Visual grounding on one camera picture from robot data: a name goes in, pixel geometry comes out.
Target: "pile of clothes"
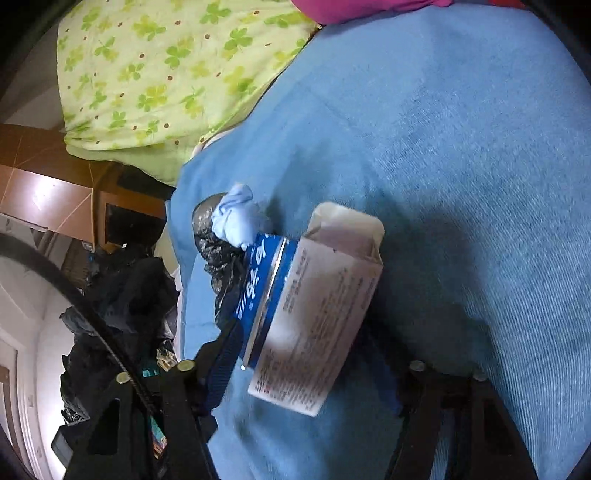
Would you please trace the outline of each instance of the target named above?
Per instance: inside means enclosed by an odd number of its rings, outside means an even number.
[[[176,363],[171,340],[178,292],[160,258],[139,246],[113,254],[99,251],[91,259],[83,294],[145,376]],[[101,393],[121,367],[74,308],[60,318],[74,333],[74,346],[62,357],[61,376],[62,415],[71,423],[92,417]]]

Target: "white cardboard box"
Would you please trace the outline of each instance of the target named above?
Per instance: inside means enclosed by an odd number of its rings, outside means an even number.
[[[363,322],[381,275],[384,226],[334,203],[300,239],[248,392],[315,417]]]

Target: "wooden furniture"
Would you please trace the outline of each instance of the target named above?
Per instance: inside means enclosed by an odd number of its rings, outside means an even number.
[[[0,213],[43,229],[107,243],[109,205],[164,219],[164,201],[118,185],[123,165],[66,151],[53,130],[0,125]]]

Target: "pink fabric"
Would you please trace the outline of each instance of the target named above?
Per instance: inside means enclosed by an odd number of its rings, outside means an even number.
[[[453,0],[292,0],[293,4],[315,22],[323,25],[393,10],[408,12],[427,5],[448,7]]]

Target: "white wall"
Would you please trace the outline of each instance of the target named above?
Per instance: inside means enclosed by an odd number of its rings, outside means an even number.
[[[34,244],[31,231],[25,225],[13,220],[7,222],[6,217],[0,216],[0,231],[6,231],[29,244]],[[50,260],[60,266],[63,263],[66,251],[71,239],[59,236],[50,252]],[[45,399],[37,394],[37,380],[40,379],[39,390],[44,395],[48,389],[44,387],[46,378],[55,379],[63,371],[61,367],[61,353],[49,354],[44,347],[44,340],[40,333],[44,330],[48,300],[54,297],[53,289],[37,274],[26,270],[22,266],[0,259],[0,340],[17,351],[16,367],[16,391],[18,406],[18,418],[22,428],[22,439],[24,443],[21,451],[27,452],[30,462],[28,465],[32,473],[40,480],[59,480],[63,473],[52,468],[53,452],[51,446],[47,449],[46,437],[54,424],[52,408],[45,408]],[[44,352],[43,357],[38,356],[38,348]],[[53,365],[51,369],[43,368],[43,376],[37,372],[39,365],[45,360]],[[59,381],[57,384],[57,395],[59,395]],[[38,403],[42,404],[39,414]]]
[[[74,334],[60,320],[60,315],[69,306],[60,293],[50,291],[37,344],[37,414],[53,480],[60,480],[66,471],[53,453],[51,441],[57,429],[64,424],[60,413],[64,408],[60,395],[60,375],[64,371],[61,356],[70,353]]]

